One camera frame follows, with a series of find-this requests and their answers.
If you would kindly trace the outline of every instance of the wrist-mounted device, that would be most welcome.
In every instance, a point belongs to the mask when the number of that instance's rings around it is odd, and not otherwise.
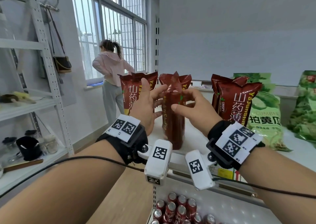
[[[113,125],[96,142],[104,139],[114,147],[125,164],[146,163],[146,160],[137,154],[137,151],[146,151],[143,150],[143,146],[148,144],[147,134],[145,128],[140,124],[140,120],[120,114]]]
[[[211,159],[225,168],[239,170],[242,163],[256,147],[264,147],[262,136],[254,133],[238,122],[222,120],[208,134],[206,147],[211,151]]]

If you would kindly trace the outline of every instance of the handbag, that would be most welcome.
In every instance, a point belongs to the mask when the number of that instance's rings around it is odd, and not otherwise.
[[[60,43],[61,48],[63,50],[63,53],[65,55],[64,57],[57,57],[57,56],[55,56],[53,37],[52,37],[52,32],[51,32],[51,26],[49,25],[49,22],[48,22],[48,29],[49,29],[49,34],[51,36],[52,49],[53,49],[53,61],[54,61],[56,70],[57,70],[58,73],[71,72],[71,63],[69,62],[68,56],[66,56],[66,53],[65,53],[65,50],[64,50],[64,46],[63,46],[63,42],[61,41],[61,38],[60,38],[60,35],[58,33],[56,24],[55,24],[55,22],[53,20],[53,16],[52,16],[51,11],[49,9],[48,9],[48,12],[49,12],[49,15],[51,17],[51,20],[52,20],[54,29],[56,31],[56,34],[58,36],[59,43]]]

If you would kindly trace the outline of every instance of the black cable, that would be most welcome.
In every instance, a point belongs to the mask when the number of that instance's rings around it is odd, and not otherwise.
[[[77,156],[77,157],[69,157],[69,158],[65,158],[63,160],[60,160],[60,161],[56,161],[52,164],[49,164],[48,166],[38,170],[37,172],[33,173],[32,175],[28,176],[27,178],[23,179],[22,181],[20,181],[19,183],[15,184],[14,186],[12,186],[10,189],[6,190],[3,194],[0,195],[0,198],[2,198],[4,195],[6,195],[7,193],[9,193],[10,191],[12,191],[14,188],[16,188],[17,186],[21,185],[23,182],[27,181],[28,179],[34,177],[35,175],[39,174],[40,172],[52,167],[52,166],[55,166],[57,164],[60,164],[62,162],[65,162],[65,161],[70,161],[70,160],[76,160],[76,159],[83,159],[83,158],[94,158],[94,159],[101,159],[101,160],[106,160],[106,161],[109,161],[109,162],[113,162],[113,163],[116,163],[116,164],[119,164],[121,166],[125,166],[125,167],[128,167],[128,168],[131,168],[131,169],[134,169],[134,170],[137,170],[137,171],[141,171],[141,172],[144,172],[144,169],[140,169],[140,168],[136,168],[136,167],[133,167],[133,166],[128,166],[126,165],[125,163],[121,163],[121,162],[118,162],[118,161],[115,161],[115,160],[112,160],[110,158],[106,158],[106,157],[98,157],[98,156]]]
[[[44,170],[46,170],[46,169],[48,169],[48,168],[50,168],[50,167],[52,167],[52,166],[55,166],[55,165],[57,165],[57,164],[60,164],[60,163],[62,163],[62,162],[65,162],[65,161],[76,160],[76,159],[83,159],[83,158],[101,159],[101,160],[113,162],[113,163],[116,163],[116,164],[118,164],[118,165],[131,168],[131,169],[134,169],[134,170],[137,170],[137,171],[144,172],[144,169],[140,169],[140,168],[136,168],[136,167],[133,167],[133,166],[129,166],[129,165],[126,165],[126,164],[124,164],[124,163],[121,163],[121,162],[118,162],[118,161],[115,161],[115,160],[112,160],[112,159],[106,158],[106,157],[98,157],[98,156],[69,157],[69,158],[65,158],[65,159],[63,159],[63,160],[54,162],[54,163],[52,163],[52,164],[49,164],[48,166],[46,166],[46,167],[44,167],[44,168],[38,170],[37,172],[33,173],[32,175],[28,176],[27,178],[23,179],[22,181],[20,181],[19,183],[17,183],[16,185],[14,185],[13,187],[11,187],[11,188],[8,189],[7,191],[5,191],[3,194],[0,195],[0,198],[2,198],[4,195],[6,195],[8,192],[12,191],[14,188],[16,188],[17,186],[19,186],[19,185],[22,184],[23,182],[27,181],[28,179],[34,177],[35,175],[39,174],[40,172],[42,172],[42,171],[44,171]],[[227,179],[227,178],[221,178],[220,176],[217,176],[217,175],[212,175],[212,176],[219,177],[219,178],[213,178],[212,180],[213,180],[214,182],[215,182],[215,181],[237,182],[237,183],[241,183],[241,184],[244,184],[244,185],[247,185],[247,186],[259,188],[259,189],[262,189],[262,190],[267,190],[267,191],[277,192],[277,193],[281,193],[281,194],[288,194],[288,195],[295,195],[295,196],[301,196],[301,197],[307,197],[307,198],[316,199],[316,195],[310,195],[310,194],[304,194],[304,193],[296,193],[296,192],[283,191],[283,190],[276,190],[276,189],[272,189],[272,188],[268,188],[268,187],[262,187],[262,186],[258,186],[258,185],[255,185],[255,184],[245,183],[245,182],[241,182],[241,181],[237,181],[237,180],[232,180],[232,179]]]

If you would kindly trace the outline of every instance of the white plastic housing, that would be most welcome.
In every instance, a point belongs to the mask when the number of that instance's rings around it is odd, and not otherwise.
[[[189,167],[193,184],[197,190],[200,191],[215,186],[209,168],[204,163],[202,154],[199,150],[188,152],[185,155],[185,160]]]
[[[149,154],[144,174],[146,181],[158,185],[164,185],[167,177],[168,166],[172,153],[172,144],[169,141],[157,140]]]

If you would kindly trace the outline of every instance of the pink hoodie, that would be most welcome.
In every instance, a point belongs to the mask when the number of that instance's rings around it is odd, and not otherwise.
[[[121,81],[118,76],[124,75],[124,70],[135,72],[134,68],[124,59],[119,58],[118,54],[111,51],[104,51],[92,62],[92,66],[98,72],[104,75],[104,79],[112,85],[121,86]]]

